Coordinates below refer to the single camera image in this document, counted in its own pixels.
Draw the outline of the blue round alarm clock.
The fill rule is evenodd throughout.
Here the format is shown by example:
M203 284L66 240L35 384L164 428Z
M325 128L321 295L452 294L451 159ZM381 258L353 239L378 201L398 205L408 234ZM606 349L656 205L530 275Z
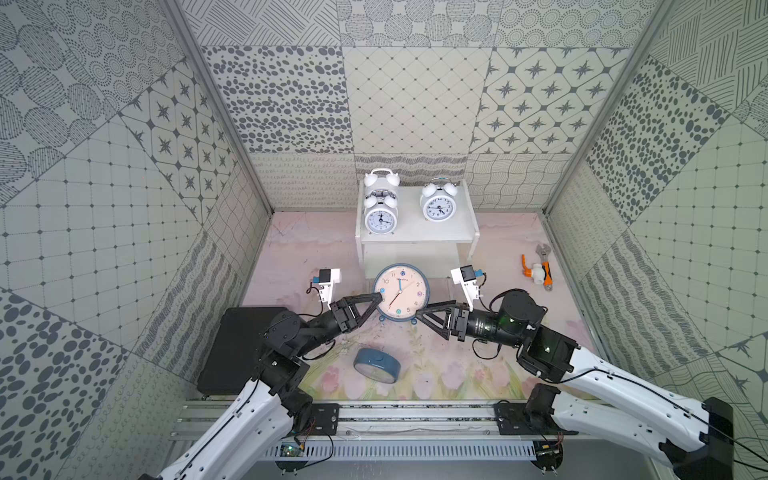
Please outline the blue round alarm clock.
M416 324L416 313L429 303L430 286L417 267L398 263L385 267L373 281L372 290L382 296L377 306L381 322Z
M401 371L401 364L396 358L374 348L361 348L353 367L364 377L384 384L394 384Z

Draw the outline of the small white twin-bell alarm clock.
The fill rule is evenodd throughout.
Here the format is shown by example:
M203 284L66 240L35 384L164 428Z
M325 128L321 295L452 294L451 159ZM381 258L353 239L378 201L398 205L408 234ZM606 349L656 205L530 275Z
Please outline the small white twin-bell alarm clock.
M373 192L363 201L364 226L369 233L385 235L393 233L398 222L398 200L389 192Z

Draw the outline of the white metal twin-bell alarm clock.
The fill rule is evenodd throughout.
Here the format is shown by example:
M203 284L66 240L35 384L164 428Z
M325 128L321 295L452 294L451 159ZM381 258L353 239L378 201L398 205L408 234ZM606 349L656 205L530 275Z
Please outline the white metal twin-bell alarm clock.
M421 189L419 199L424 218L433 223L450 220L457 210L458 187L445 177L433 177Z

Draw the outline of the white plastic twin-bell alarm clock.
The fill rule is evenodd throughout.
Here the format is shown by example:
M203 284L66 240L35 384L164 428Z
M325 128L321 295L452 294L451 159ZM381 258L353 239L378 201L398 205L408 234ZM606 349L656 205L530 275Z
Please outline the white plastic twin-bell alarm clock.
M389 197L396 199L399 192L400 176L389 168L375 168L363 178L364 197Z

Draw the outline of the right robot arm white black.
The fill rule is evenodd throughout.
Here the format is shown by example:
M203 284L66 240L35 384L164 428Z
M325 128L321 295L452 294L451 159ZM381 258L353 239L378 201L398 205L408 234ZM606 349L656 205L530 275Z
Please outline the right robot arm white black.
M544 325L547 312L522 289L500 296L496 311L467 303L430 303L415 317L442 338L468 338L515 349L517 363L539 382L525 414L536 429L556 425L642 453L679 479L731 479L736 449L765 455L735 437L733 408L665 390Z

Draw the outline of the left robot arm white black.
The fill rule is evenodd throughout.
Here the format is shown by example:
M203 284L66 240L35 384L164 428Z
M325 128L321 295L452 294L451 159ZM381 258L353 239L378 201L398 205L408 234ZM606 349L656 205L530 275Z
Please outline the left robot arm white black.
M383 297L343 297L308 321L284 310L257 335L255 365L241 392L214 424L157 479L240 479L268 450L310 428L313 399L299 388L304 355L361 327Z

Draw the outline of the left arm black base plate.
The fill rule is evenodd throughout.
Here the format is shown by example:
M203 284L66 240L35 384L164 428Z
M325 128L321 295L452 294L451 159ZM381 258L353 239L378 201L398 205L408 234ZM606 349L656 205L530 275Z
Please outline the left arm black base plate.
M290 436L335 436L340 417L338 403L307 404L291 412Z

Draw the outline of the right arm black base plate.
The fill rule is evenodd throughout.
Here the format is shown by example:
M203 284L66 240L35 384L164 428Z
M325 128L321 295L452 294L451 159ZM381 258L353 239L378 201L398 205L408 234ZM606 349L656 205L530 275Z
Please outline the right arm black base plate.
M577 435L559 427L541 407L529 408L523 403L502 400L493 405L494 418L500 435L534 435L537 437Z

